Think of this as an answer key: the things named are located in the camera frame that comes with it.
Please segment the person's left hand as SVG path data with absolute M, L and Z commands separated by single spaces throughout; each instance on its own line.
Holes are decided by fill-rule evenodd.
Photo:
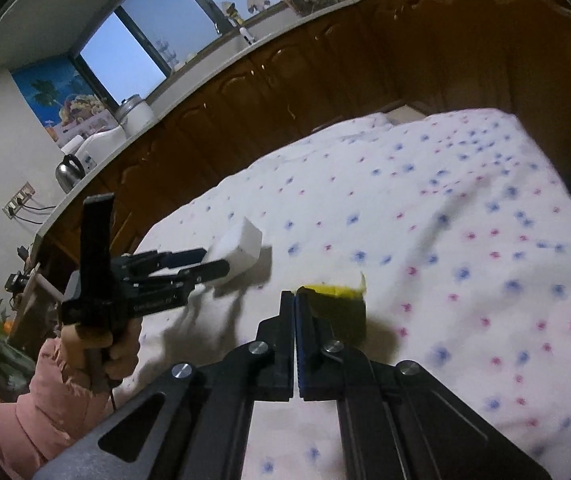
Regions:
M 61 356 L 74 372 L 89 371 L 87 356 L 90 350 L 107 350 L 103 364 L 106 376 L 112 380 L 129 377 L 139 362 L 139 337 L 142 320 L 130 320 L 122 336 L 113 338 L 111 333 L 98 334 L 85 330 L 78 324 L 64 325 L 61 330 Z

